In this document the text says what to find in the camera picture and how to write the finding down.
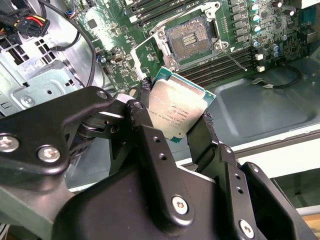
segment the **green motherboard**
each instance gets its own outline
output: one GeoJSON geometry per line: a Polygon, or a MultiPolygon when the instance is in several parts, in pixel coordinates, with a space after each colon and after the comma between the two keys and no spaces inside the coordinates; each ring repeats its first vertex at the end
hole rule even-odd
{"type": "Polygon", "coordinates": [[[66,0],[103,70],[127,93],[164,66],[209,87],[308,53],[303,28],[315,8],[276,0],[66,0]]]}

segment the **mounting hole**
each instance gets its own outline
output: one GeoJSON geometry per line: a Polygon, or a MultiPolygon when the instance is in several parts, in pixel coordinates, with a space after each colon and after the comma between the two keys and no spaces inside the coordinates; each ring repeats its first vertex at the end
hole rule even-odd
{"type": "Polygon", "coordinates": [[[159,158],[163,161],[167,160],[167,157],[163,153],[159,154],[159,158]]]}
{"type": "Polygon", "coordinates": [[[144,106],[142,106],[142,104],[140,102],[138,102],[138,101],[135,101],[133,103],[133,105],[136,106],[138,109],[143,109],[144,108],[144,106]]]}
{"type": "Polygon", "coordinates": [[[236,189],[238,190],[238,193],[244,194],[244,191],[240,187],[237,186],[236,189]]]}
{"type": "Polygon", "coordinates": [[[156,136],[153,137],[153,141],[155,141],[156,143],[160,143],[160,139],[156,136]]]}
{"type": "Polygon", "coordinates": [[[111,126],[110,133],[114,134],[114,133],[116,133],[118,131],[119,131],[119,126],[118,125],[114,124],[114,125],[111,126]]]}

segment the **ventilation hole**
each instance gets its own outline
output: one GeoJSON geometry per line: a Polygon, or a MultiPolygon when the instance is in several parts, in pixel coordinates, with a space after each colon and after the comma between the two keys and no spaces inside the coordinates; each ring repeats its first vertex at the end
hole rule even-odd
{"type": "Polygon", "coordinates": [[[159,154],[159,158],[163,161],[167,160],[167,157],[163,153],[159,154]]]}
{"type": "Polygon", "coordinates": [[[14,58],[14,62],[17,65],[22,64],[24,61],[22,60],[22,58],[20,57],[20,55],[17,53],[16,50],[14,49],[10,49],[8,50],[8,52],[11,54],[11,56],[14,58]]]}
{"type": "Polygon", "coordinates": [[[110,129],[110,133],[114,134],[119,131],[119,126],[118,125],[112,125],[110,129]]]}
{"type": "Polygon", "coordinates": [[[153,141],[155,141],[156,143],[160,143],[160,139],[157,138],[156,136],[153,137],[153,141]]]}
{"type": "Polygon", "coordinates": [[[49,55],[50,55],[50,57],[52,58],[52,59],[56,59],[56,56],[54,55],[54,53],[51,51],[51,52],[49,52],[49,55]]]}
{"type": "Polygon", "coordinates": [[[23,60],[25,60],[25,61],[27,61],[27,60],[30,59],[30,57],[29,57],[28,55],[23,55],[22,58],[23,58],[23,60]]]}
{"type": "Polygon", "coordinates": [[[237,186],[236,189],[238,190],[238,193],[244,194],[244,191],[242,191],[242,189],[240,187],[237,186]]]}
{"type": "Polygon", "coordinates": [[[52,59],[49,57],[49,55],[45,55],[44,58],[48,61],[48,63],[52,62],[52,59]]]}
{"type": "Polygon", "coordinates": [[[40,52],[41,52],[42,54],[45,54],[45,53],[46,53],[46,50],[45,50],[42,46],[39,47],[39,50],[40,50],[40,52]]]}
{"type": "Polygon", "coordinates": [[[48,64],[47,60],[44,57],[41,59],[44,61],[45,64],[48,64]]]}
{"type": "Polygon", "coordinates": [[[7,48],[11,47],[10,43],[8,42],[8,40],[6,38],[0,39],[0,46],[3,49],[7,49],[7,48]]]}
{"type": "Polygon", "coordinates": [[[16,47],[14,47],[14,48],[15,48],[15,50],[17,50],[18,53],[20,53],[21,55],[25,54],[25,51],[24,51],[19,45],[16,46],[16,47]]]}
{"type": "Polygon", "coordinates": [[[47,52],[49,52],[49,51],[50,51],[50,48],[48,47],[48,45],[47,45],[47,44],[43,44],[43,47],[44,47],[44,49],[45,49],[47,52]]]}

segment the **electrolytic capacitor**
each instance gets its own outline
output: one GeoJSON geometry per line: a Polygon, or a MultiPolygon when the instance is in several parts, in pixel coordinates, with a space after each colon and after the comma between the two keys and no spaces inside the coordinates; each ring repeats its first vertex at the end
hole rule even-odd
{"type": "Polygon", "coordinates": [[[255,33],[260,32],[261,31],[261,27],[259,25],[256,25],[252,28],[252,31],[254,31],[255,33]]]}
{"type": "Polygon", "coordinates": [[[272,3],[272,6],[273,6],[274,8],[281,8],[281,7],[282,7],[282,2],[280,2],[280,1],[274,1],[274,2],[272,3]]]}
{"type": "Polygon", "coordinates": [[[287,16],[293,16],[293,15],[295,15],[295,11],[293,11],[293,10],[284,10],[283,11],[283,13],[285,14],[285,15],[287,15],[287,16]]]}
{"type": "Polygon", "coordinates": [[[260,20],[260,16],[259,15],[253,15],[252,17],[251,17],[251,21],[253,21],[253,22],[259,22],[259,20],[260,20]]]}
{"type": "Polygon", "coordinates": [[[259,5],[258,4],[252,4],[250,6],[250,10],[251,11],[258,11],[259,10],[259,5]]]}

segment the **black cable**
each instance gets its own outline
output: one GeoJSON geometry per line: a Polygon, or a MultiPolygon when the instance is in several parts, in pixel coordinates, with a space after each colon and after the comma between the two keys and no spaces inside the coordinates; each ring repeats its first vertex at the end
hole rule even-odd
{"type": "Polygon", "coordinates": [[[89,48],[92,52],[92,59],[91,59],[91,69],[90,69],[90,74],[89,74],[89,79],[88,82],[86,84],[86,86],[91,86],[92,83],[94,82],[94,77],[95,77],[95,69],[96,69],[96,49],[94,44],[91,42],[90,38],[85,34],[85,32],[72,20],[70,20],[64,12],[62,12],[61,10],[59,10],[58,8],[56,8],[55,6],[51,5],[50,3],[44,1],[44,0],[38,0],[39,3],[42,3],[43,5],[45,5],[46,7],[48,7],[49,9],[51,9],[52,11],[56,12],[57,14],[59,14],[61,17],[63,17],[64,19],[66,19],[72,26],[74,26],[78,32],[82,35],[82,37],[84,38],[84,40],[88,43],[89,48]]]}
{"type": "Polygon", "coordinates": [[[68,44],[67,46],[53,46],[50,49],[53,51],[57,51],[57,52],[65,51],[65,50],[73,47],[78,42],[79,39],[80,39],[80,32],[78,31],[76,33],[74,40],[70,44],[68,44]]]}

